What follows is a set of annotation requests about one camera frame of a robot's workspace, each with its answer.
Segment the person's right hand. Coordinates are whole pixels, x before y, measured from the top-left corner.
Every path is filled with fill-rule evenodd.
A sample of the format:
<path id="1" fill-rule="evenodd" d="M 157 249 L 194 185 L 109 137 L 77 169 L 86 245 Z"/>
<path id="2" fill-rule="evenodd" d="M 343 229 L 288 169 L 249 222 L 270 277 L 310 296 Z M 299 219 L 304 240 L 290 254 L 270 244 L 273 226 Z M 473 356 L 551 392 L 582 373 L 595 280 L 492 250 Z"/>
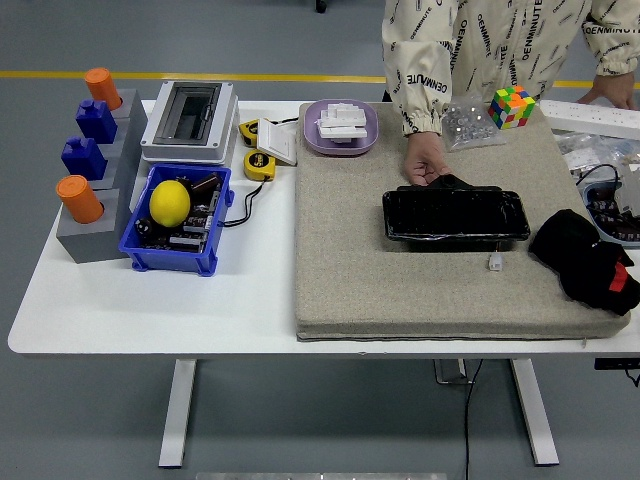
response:
<path id="1" fill-rule="evenodd" d="M 407 137 L 404 174 L 411 185 L 427 186 L 443 175 L 452 174 L 444 158 L 444 145 L 435 132 L 413 133 Z"/>

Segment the person's left hand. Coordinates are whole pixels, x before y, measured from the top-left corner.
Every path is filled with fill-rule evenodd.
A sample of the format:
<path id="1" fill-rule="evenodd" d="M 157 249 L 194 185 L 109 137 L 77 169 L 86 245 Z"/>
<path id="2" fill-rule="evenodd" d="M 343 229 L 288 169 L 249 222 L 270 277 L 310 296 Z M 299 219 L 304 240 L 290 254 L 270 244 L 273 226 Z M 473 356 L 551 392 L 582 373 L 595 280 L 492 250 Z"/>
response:
<path id="1" fill-rule="evenodd" d="M 635 76 L 633 72 L 622 75 L 596 75 L 591 89 L 577 100 L 580 104 L 591 104 L 596 99 L 605 98 L 615 108 L 635 110 L 633 98 Z"/>

